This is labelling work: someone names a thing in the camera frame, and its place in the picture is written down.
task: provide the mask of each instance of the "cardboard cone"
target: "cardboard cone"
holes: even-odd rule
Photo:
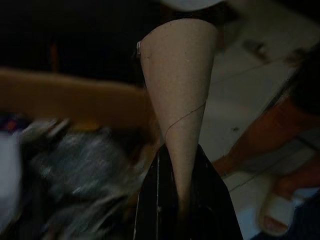
[[[140,42],[141,66],[170,154],[180,210],[189,207],[216,38],[212,24],[180,19],[159,26]]]

